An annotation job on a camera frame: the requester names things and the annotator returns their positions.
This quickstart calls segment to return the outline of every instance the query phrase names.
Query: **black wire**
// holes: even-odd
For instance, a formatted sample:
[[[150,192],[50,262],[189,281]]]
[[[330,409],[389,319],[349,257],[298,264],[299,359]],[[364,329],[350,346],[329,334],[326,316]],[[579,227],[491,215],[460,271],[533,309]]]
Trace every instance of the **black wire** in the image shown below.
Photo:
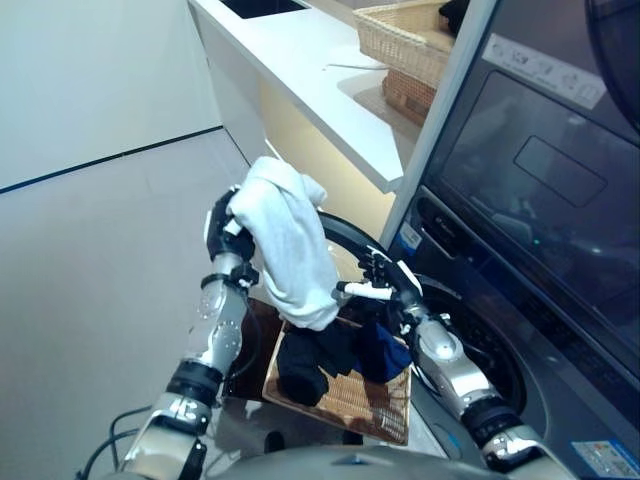
[[[147,410],[151,410],[151,405],[147,405],[146,407],[136,408],[135,410],[129,410],[128,412],[121,413],[116,418],[113,419],[111,425],[109,426],[109,438],[115,436],[116,432],[116,423],[118,423],[123,418],[129,417],[131,415],[136,415],[138,413],[146,412]],[[116,448],[116,442],[111,443],[111,458],[113,459],[113,469],[118,470],[119,460],[118,460],[118,449]]]
[[[245,363],[242,366],[242,368],[239,368],[238,370],[233,372],[231,375],[229,375],[227,378],[225,378],[225,382],[234,380],[238,378],[240,375],[242,375],[244,372],[246,372],[249,369],[249,367],[251,367],[251,365],[253,365],[253,363],[258,358],[258,354],[260,353],[260,349],[262,346],[262,328],[260,327],[260,322],[258,321],[255,314],[253,313],[253,309],[251,308],[251,305],[249,305],[249,300],[247,299],[247,297],[243,297],[243,300],[244,300],[245,306],[247,307],[247,313],[249,314],[249,318],[253,322],[253,326],[256,330],[257,342],[256,342],[255,348],[253,349],[253,352],[251,353],[251,358],[249,358],[247,363]]]
[[[100,454],[105,448],[107,448],[109,445],[114,444],[118,440],[121,440],[125,437],[131,437],[136,433],[138,433],[138,429],[134,428],[133,430],[127,430],[126,432],[113,435],[109,437],[107,440],[105,440],[104,442],[102,442],[100,446],[96,448],[95,452],[93,452],[91,457],[89,457],[89,460],[87,461],[87,464],[85,465],[84,470],[82,471],[82,474],[79,477],[77,477],[78,480],[89,480],[89,474],[91,473],[93,464],[95,463],[95,461],[98,459],[98,457],[100,456]]]

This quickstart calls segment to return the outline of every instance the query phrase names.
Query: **white towel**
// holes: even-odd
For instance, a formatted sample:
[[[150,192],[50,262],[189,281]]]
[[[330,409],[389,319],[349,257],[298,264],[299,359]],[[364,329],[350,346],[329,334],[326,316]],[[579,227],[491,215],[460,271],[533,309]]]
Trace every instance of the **white towel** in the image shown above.
[[[338,313],[331,297],[338,275],[315,209],[326,197],[288,163],[260,157],[228,206],[262,251],[273,305],[295,326],[318,331]]]

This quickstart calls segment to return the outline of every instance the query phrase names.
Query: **white wall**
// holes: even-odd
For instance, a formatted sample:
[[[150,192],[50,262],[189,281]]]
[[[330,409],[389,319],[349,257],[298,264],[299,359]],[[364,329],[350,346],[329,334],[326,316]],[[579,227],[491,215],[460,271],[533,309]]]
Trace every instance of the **white wall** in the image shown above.
[[[220,123],[186,1],[0,2],[0,188]]]

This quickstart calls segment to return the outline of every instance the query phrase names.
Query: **washing machine door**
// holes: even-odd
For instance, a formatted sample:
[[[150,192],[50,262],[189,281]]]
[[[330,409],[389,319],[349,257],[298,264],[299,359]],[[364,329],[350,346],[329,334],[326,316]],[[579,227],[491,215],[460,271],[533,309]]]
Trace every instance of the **washing machine door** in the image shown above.
[[[611,98],[640,131],[640,1],[588,0],[593,53]]]

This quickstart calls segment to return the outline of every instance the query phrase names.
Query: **brown basket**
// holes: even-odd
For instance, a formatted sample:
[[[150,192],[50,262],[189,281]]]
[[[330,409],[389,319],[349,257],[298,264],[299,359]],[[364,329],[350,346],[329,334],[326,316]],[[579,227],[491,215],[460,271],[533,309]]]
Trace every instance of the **brown basket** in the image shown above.
[[[437,88],[455,39],[441,30],[443,0],[354,10],[360,51]]]
[[[420,127],[436,94],[434,88],[397,70],[389,70],[382,81],[382,92],[389,105]]]
[[[343,319],[354,328],[357,326]],[[352,370],[348,376],[336,378],[325,373],[329,391],[315,407],[300,405],[289,399],[279,385],[277,356],[286,331],[283,325],[271,356],[262,396],[286,408],[309,415],[338,428],[361,433],[380,440],[406,445],[409,439],[409,400],[411,372],[407,368],[384,385],[368,382]]]

